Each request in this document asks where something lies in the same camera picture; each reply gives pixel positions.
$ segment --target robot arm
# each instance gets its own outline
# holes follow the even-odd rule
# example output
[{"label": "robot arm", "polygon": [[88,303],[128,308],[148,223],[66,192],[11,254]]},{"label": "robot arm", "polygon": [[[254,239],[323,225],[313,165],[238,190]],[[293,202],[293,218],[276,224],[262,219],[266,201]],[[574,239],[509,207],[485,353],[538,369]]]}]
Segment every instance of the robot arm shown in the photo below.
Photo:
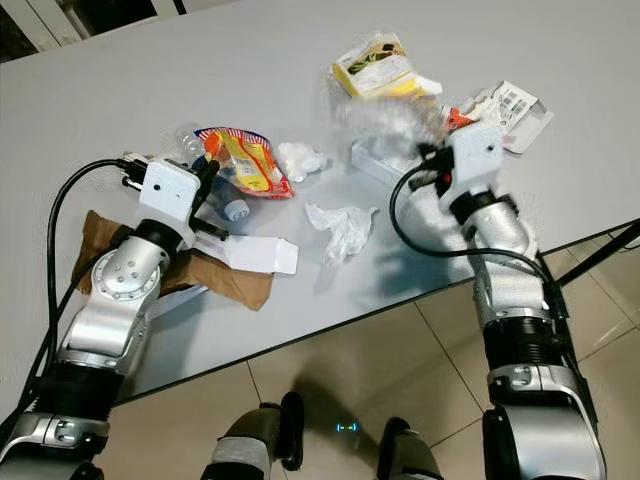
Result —
[{"label": "robot arm", "polygon": [[144,340],[161,277],[177,251],[192,246],[193,213],[217,170],[215,162],[196,174],[141,158],[123,181],[141,192],[140,223],[95,263],[86,305],[40,379],[32,411],[19,417],[0,452],[2,478],[101,478],[90,460],[106,443],[107,418]]},{"label": "robot arm", "polygon": [[[456,217],[470,247],[534,260],[531,229],[510,199],[492,192],[502,162],[500,133],[468,126],[451,135],[448,148],[453,163],[444,165],[436,182],[440,207]],[[495,406],[483,417],[487,479],[604,480],[597,418],[559,288],[512,257],[469,260]]]}]

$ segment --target barcode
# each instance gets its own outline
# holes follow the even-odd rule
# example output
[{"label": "barcode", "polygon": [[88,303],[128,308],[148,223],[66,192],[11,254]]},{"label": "barcode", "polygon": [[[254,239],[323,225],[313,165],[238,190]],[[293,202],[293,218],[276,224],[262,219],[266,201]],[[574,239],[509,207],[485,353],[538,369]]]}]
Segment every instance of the barcode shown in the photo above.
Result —
[{"label": "barcode", "polygon": [[515,99],[517,98],[517,95],[515,93],[513,93],[511,90],[507,90],[504,94],[504,96],[502,97],[502,104],[505,107],[508,107],[509,104]]},{"label": "barcode", "polygon": [[524,108],[527,106],[526,102],[524,100],[518,100],[518,103],[516,103],[513,108],[511,109],[511,111],[514,113],[514,115],[518,115],[522,110],[524,110]]}]

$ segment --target robot leg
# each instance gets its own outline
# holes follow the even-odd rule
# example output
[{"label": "robot leg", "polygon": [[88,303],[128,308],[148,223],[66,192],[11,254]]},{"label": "robot leg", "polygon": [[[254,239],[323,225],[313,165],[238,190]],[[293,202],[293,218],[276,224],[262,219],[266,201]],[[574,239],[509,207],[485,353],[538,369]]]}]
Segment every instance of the robot leg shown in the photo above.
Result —
[{"label": "robot leg", "polygon": [[401,418],[391,418],[384,429],[377,478],[443,480],[429,446]]},{"label": "robot leg", "polygon": [[297,393],[287,393],[280,405],[262,403],[218,441],[201,480],[268,480],[275,460],[287,470],[298,470],[303,428],[304,407]]}]

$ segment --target cable connector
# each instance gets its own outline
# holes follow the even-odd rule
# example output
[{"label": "cable connector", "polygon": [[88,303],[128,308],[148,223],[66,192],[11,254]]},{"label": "cable connector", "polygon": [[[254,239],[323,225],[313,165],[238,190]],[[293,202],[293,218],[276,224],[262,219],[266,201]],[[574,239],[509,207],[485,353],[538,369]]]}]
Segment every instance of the cable connector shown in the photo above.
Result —
[{"label": "cable connector", "polygon": [[138,153],[125,152],[124,162],[122,185],[141,191],[149,160]]}]

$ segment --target food package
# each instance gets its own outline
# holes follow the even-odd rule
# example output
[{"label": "food package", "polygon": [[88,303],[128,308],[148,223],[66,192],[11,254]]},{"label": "food package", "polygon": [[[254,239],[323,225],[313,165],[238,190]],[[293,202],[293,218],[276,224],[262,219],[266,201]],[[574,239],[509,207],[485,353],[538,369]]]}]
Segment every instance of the food package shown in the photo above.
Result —
[{"label": "food package", "polygon": [[418,75],[395,33],[377,33],[341,56],[334,77],[352,97],[425,96],[442,93],[442,85]]},{"label": "food package", "polygon": [[291,185],[278,169],[269,140],[237,128],[214,127],[194,132],[203,142],[206,155],[194,163],[216,160],[219,174],[248,195],[290,198]]}]

